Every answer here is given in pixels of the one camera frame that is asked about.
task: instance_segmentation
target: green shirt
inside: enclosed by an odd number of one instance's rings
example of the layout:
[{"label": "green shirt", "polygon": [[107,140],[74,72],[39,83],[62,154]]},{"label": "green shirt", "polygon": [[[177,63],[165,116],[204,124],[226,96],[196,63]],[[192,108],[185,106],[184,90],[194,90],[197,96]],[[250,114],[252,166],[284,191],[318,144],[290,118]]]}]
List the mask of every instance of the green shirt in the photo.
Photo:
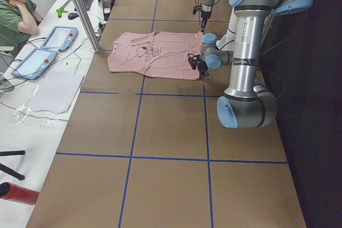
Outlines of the green shirt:
[{"label": "green shirt", "polygon": [[[33,15],[37,5],[31,0],[26,0],[25,6]],[[13,46],[10,52],[14,56],[18,54],[22,46],[31,37],[30,34],[20,32],[18,24],[22,21],[21,13],[17,7],[10,5],[6,0],[0,0],[0,45]]]}]

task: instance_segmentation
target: robotic arm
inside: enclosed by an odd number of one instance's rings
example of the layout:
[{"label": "robotic arm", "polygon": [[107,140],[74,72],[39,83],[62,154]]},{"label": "robotic arm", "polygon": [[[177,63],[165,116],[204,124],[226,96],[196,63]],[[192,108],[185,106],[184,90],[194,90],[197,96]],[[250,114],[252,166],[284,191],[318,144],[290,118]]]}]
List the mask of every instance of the robotic arm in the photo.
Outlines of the robotic arm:
[{"label": "robotic arm", "polygon": [[[211,16],[213,0],[201,6],[202,30]],[[313,0],[229,0],[237,18],[234,53],[219,50],[214,34],[205,34],[201,60],[208,68],[231,64],[229,87],[217,101],[217,114],[227,128],[263,127],[277,113],[277,102],[271,92],[256,77],[265,18],[286,15],[310,8]]]}]

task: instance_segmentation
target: white table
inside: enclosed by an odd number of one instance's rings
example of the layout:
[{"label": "white table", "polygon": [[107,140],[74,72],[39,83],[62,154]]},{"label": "white table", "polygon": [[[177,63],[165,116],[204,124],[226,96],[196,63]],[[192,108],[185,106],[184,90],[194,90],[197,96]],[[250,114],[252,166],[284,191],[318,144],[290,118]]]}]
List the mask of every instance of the white table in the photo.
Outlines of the white table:
[{"label": "white table", "polygon": [[[66,52],[59,53],[57,55],[57,61],[72,53],[81,45],[82,41],[87,38],[80,18],[68,20],[67,13],[63,13],[61,18],[57,17],[56,9],[63,6],[66,1],[67,0],[57,0],[55,2],[39,26],[39,35],[30,38],[31,41],[35,38],[47,37],[54,26],[77,27],[79,33],[73,45]],[[74,12],[73,2],[70,2],[65,7],[65,10]],[[88,11],[88,16],[94,28],[97,27],[99,21],[103,21],[101,20],[103,19],[102,9],[98,6],[97,0],[94,0],[91,9]],[[33,43],[37,47],[40,47],[43,40],[35,41]],[[17,59],[22,60],[33,48],[34,46],[31,44],[25,45],[18,54]],[[66,59],[50,66],[50,70],[61,73],[75,73],[75,69],[79,64],[76,73],[86,75],[94,55],[94,51],[89,40],[86,40],[76,53],[81,59],[76,55],[71,54]],[[11,67],[16,67],[17,65],[18,62],[14,62]],[[7,79],[14,78],[10,75],[11,70],[12,69],[9,68],[5,73],[5,77]],[[23,108],[22,111],[26,113],[27,108],[25,107],[27,106],[30,97],[33,95],[35,88],[43,79],[44,78],[42,77],[38,80],[27,81],[17,86],[12,92],[3,94],[0,98],[0,102],[17,110],[19,108]],[[23,79],[14,79],[10,81],[13,85],[16,85],[22,82]],[[68,120],[78,94],[79,91],[66,113],[57,115],[52,112],[29,112],[29,114],[51,117],[53,119],[59,118]],[[0,104],[0,134],[2,138],[0,141],[0,151],[25,150],[26,155],[3,156],[0,157],[0,163],[14,169],[20,174],[25,175],[25,179],[23,181],[19,181],[16,178],[0,171],[0,184],[3,182],[10,182],[40,191],[67,122],[56,120],[48,122],[48,119],[36,119],[34,117],[25,117],[24,115],[17,114],[18,111]],[[25,227],[33,209],[34,206],[16,203],[9,200],[0,200],[0,227]]]}]

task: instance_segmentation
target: pink cloth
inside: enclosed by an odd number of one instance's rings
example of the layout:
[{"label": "pink cloth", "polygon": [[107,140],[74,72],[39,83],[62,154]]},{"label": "pink cloth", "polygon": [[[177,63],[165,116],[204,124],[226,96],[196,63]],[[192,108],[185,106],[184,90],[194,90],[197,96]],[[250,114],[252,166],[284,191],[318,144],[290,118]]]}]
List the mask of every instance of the pink cloth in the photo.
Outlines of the pink cloth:
[{"label": "pink cloth", "polygon": [[111,72],[137,72],[149,77],[199,79],[188,54],[200,54],[203,34],[152,32],[123,33],[108,56]]}]

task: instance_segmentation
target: white paper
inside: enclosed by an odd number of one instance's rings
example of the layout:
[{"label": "white paper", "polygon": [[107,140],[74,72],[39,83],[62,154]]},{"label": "white paper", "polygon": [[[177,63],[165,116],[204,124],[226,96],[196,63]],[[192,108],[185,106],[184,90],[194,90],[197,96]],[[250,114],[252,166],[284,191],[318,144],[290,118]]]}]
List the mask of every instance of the white paper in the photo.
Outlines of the white paper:
[{"label": "white paper", "polygon": [[50,71],[38,87],[28,107],[35,112],[60,114],[69,109],[84,76]]}]

